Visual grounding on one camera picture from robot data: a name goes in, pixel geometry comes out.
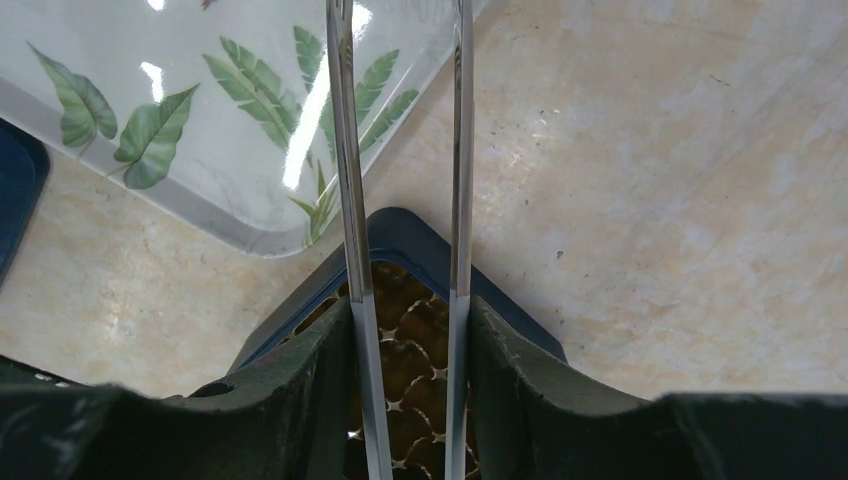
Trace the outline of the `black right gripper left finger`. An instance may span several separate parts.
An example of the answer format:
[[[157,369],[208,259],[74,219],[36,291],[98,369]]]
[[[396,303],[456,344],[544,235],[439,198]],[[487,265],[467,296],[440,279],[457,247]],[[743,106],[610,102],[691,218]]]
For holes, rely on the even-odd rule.
[[[1,361],[5,479],[338,479],[352,315],[308,329],[188,396],[82,385]]]

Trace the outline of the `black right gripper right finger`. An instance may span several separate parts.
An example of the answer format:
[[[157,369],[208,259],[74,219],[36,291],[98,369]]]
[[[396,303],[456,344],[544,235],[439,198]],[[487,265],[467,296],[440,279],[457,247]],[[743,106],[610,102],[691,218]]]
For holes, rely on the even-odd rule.
[[[843,479],[847,399],[677,392],[642,399],[573,369],[488,304],[469,315],[485,479]]]

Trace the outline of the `silver metal tongs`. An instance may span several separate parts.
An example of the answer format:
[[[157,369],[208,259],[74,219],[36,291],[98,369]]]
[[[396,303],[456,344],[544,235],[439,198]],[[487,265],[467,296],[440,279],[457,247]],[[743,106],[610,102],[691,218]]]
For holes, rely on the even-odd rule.
[[[392,472],[386,396],[376,332],[376,306],[364,213],[353,83],[353,4],[326,4],[327,62],[344,227],[349,302],[359,362],[360,398],[369,474]],[[453,189],[449,335],[446,386],[445,473],[462,479],[466,468],[467,340],[471,303],[471,231],[474,158],[473,4],[455,4]]]

